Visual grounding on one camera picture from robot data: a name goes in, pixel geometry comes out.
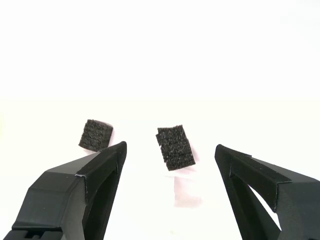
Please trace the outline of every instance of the black foam block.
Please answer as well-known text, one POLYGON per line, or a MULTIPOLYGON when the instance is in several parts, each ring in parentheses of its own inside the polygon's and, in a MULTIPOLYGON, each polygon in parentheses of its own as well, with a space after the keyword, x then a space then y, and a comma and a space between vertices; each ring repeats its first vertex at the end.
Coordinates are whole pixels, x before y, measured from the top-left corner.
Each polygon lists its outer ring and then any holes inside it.
POLYGON ((113 127, 97 120, 88 120, 84 126, 79 146, 99 152, 109 146, 113 127))
POLYGON ((182 125, 158 128, 156 139, 169 171, 196 164, 182 125))

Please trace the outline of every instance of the white surface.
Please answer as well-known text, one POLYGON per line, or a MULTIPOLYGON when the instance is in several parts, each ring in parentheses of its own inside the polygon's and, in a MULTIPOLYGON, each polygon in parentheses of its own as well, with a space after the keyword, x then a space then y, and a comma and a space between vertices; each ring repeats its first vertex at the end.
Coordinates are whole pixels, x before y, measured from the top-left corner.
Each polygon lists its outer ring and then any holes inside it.
POLYGON ((88 154, 77 145, 88 118, 113 124, 111 144, 128 144, 105 239, 214 239, 227 233, 240 240, 214 160, 219 143, 320 179, 318 101, 28 100, 3 106, 0 237, 43 171, 88 154), (176 124, 183 124, 197 161, 180 178, 166 171, 155 137, 157 127, 176 124))
POLYGON ((319 13, 315 0, 0 1, 0 239, 43 171, 88 154, 87 119, 128 143, 106 239, 241 239, 217 144, 320 179, 319 13), (181 178, 155 137, 178 124, 197 159, 181 178))

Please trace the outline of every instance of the black sponge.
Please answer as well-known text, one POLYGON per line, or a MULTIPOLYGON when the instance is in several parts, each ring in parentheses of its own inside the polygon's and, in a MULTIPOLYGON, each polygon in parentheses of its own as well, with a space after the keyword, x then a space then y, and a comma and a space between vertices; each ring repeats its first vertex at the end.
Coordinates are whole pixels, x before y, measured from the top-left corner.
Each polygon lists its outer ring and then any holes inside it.
POLYGON ((97 120, 88 120, 84 126, 79 146, 99 152, 109 146, 113 127, 97 120))
POLYGON ((182 125, 158 128, 156 139, 169 171, 196 164, 182 125))

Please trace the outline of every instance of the black plastic part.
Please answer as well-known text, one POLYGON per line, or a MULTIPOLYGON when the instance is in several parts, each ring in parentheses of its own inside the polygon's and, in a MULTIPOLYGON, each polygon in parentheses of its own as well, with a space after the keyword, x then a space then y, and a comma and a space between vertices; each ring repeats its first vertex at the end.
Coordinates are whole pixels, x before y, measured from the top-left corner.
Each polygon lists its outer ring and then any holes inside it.
POLYGON ((121 142, 45 171, 4 240, 103 240, 126 155, 121 142))
POLYGON ((222 145, 215 160, 243 240, 320 240, 320 182, 222 145), (281 230, 251 188, 277 213, 281 230))

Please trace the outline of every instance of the foam pad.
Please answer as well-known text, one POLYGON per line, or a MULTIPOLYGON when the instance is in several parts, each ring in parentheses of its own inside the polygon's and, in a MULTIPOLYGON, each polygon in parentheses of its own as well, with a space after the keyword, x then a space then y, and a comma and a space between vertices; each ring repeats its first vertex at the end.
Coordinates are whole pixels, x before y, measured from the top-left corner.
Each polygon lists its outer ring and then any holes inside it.
POLYGON ((113 127, 97 120, 88 120, 84 126, 79 146, 99 152, 109 146, 113 127))
POLYGON ((196 164, 182 125, 158 128, 156 139, 169 171, 196 164))

